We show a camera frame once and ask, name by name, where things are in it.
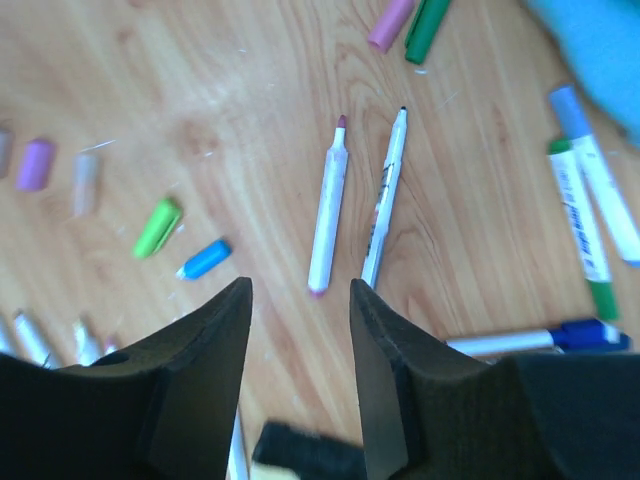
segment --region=purple marker cap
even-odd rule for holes
[[[569,140],[591,135],[593,130],[589,119],[580,106],[573,85],[565,85],[549,94],[551,108],[558,118],[558,122]]]
[[[48,140],[36,138],[27,144],[16,188],[35,192],[47,186],[55,147]]]
[[[369,34],[369,45],[381,53],[387,53],[414,7],[415,0],[391,0]]]

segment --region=blue marker cap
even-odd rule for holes
[[[565,85],[549,94],[551,108],[569,140],[591,135],[593,130],[573,85]]]
[[[231,255],[231,247],[223,239],[216,240],[200,253],[187,260],[176,276],[196,280]]]
[[[620,343],[620,331],[595,318],[563,323],[549,330],[554,345],[563,350],[587,350],[607,343]]]

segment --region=blue fabric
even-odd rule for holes
[[[640,0],[526,0],[591,100],[640,146]]]

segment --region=pink marker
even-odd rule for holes
[[[314,296],[320,296],[325,292],[329,287],[331,278],[333,250],[336,244],[342,191],[344,190],[344,177],[347,173],[347,162],[349,160],[349,152],[344,146],[346,130],[347,118],[342,115],[338,120],[338,128],[336,128],[336,133],[333,137],[333,145],[327,151],[327,159],[324,165],[324,178],[322,180],[322,192],[320,193],[320,205],[316,221],[316,235],[313,239],[313,253],[311,254],[311,266],[309,267],[309,280],[307,282],[309,290]]]
[[[415,0],[391,0],[369,34],[369,45],[380,53],[387,53],[414,7]]]

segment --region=blue marker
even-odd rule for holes
[[[564,322],[559,328],[456,338],[445,343],[470,357],[484,357],[548,348],[563,353],[625,351],[630,348],[631,339],[613,325],[587,318]]]
[[[176,277],[196,280],[226,260],[229,255],[231,255],[229,244],[223,239],[216,240],[200,253],[187,260],[187,263],[176,273]]]
[[[598,147],[589,120],[580,106],[572,85],[565,85],[549,95],[551,107],[565,136],[578,157],[600,213],[622,259],[640,267],[640,236],[617,183]]]

